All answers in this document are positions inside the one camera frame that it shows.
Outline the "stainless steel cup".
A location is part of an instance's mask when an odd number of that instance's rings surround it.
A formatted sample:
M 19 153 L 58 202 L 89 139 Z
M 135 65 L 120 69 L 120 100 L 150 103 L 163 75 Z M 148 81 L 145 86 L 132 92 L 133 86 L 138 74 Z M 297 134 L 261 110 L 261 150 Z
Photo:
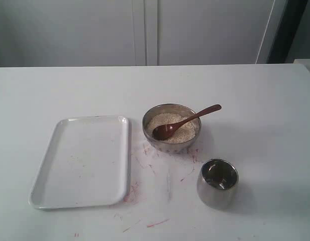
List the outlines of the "stainless steel cup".
M 238 181 L 238 172 L 231 163 L 223 159 L 211 159 L 200 169 L 197 194 L 207 206 L 225 209 L 233 200 Z

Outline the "white cabinet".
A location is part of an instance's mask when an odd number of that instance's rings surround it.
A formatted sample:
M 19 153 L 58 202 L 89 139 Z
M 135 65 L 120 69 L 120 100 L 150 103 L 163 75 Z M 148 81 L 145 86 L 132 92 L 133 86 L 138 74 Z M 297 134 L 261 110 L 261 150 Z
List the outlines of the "white cabinet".
M 266 63 L 287 1 L 0 1 L 0 66 Z

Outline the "white rectangular tray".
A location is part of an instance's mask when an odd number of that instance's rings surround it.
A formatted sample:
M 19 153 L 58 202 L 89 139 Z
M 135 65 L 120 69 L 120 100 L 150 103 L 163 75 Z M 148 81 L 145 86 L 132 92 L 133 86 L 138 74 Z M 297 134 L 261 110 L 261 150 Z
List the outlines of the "white rectangular tray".
M 121 115 L 59 121 L 32 186 L 35 209 L 109 206 L 128 193 L 129 119 Z

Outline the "brown wooden spoon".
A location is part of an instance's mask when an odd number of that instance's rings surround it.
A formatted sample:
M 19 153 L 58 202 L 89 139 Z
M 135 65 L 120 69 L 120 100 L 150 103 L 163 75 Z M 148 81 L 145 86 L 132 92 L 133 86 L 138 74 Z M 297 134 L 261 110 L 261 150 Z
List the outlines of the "brown wooden spoon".
M 222 109 L 222 106 L 219 104 L 215 104 L 212 105 L 178 123 L 173 123 L 173 124 L 165 124 L 165 125 L 161 125 L 156 127 L 153 131 L 152 131 L 152 136 L 153 138 L 155 138 L 156 140 L 159 141 L 164 141 L 169 139 L 171 136 L 174 135 L 174 133 L 184 124 L 196 119 L 196 118 L 200 118 L 201 116 L 219 111 Z

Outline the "white rice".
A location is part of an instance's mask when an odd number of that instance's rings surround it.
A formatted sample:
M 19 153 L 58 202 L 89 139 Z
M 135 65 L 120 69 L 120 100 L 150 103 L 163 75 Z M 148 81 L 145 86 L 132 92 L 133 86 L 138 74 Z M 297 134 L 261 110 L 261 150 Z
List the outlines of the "white rice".
M 150 120 L 146 126 L 146 131 L 151 137 L 153 137 L 152 132 L 156 127 L 164 124 L 178 123 L 186 118 L 187 117 L 182 117 L 176 113 L 161 113 Z M 195 135 L 196 130 L 194 125 L 191 122 L 188 122 L 181 126 L 170 138 L 164 140 L 164 142 L 169 144 L 184 143 L 194 138 Z

